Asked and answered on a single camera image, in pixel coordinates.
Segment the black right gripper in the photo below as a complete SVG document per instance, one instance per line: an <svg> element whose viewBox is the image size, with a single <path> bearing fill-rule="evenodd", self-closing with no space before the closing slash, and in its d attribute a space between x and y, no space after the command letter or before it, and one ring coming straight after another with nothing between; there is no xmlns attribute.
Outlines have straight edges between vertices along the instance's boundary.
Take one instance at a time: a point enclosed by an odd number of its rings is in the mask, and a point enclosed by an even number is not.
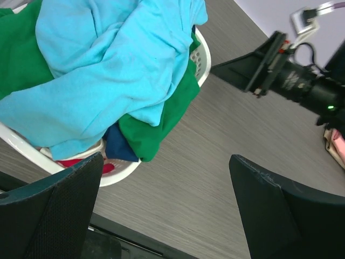
<svg viewBox="0 0 345 259"><path fill-rule="evenodd" d="M344 126L344 45L325 67L316 64L312 44L310 63L295 60L286 34L275 31L254 51L211 67L210 73L233 87L262 97L273 91L319 115L317 125Z"/></svg>

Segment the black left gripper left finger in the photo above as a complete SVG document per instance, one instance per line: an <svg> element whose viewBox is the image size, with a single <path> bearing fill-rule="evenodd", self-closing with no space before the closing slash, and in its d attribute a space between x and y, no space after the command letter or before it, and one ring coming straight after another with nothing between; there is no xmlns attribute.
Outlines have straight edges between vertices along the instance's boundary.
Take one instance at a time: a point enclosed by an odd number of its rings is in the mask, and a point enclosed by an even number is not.
<svg viewBox="0 0 345 259"><path fill-rule="evenodd" d="M80 258L98 172L70 167L1 194L1 258Z"/></svg>

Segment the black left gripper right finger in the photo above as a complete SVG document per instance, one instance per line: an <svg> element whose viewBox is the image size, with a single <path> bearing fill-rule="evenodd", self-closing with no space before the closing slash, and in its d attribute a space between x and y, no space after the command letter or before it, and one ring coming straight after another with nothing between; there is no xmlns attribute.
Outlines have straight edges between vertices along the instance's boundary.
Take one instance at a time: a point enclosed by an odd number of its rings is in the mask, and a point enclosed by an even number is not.
<svg viewBox="0 0 345 259"><path fill-rule="evenodd" d="M229 170L251 258L344 258L344 197L241 155Z"/></svg>

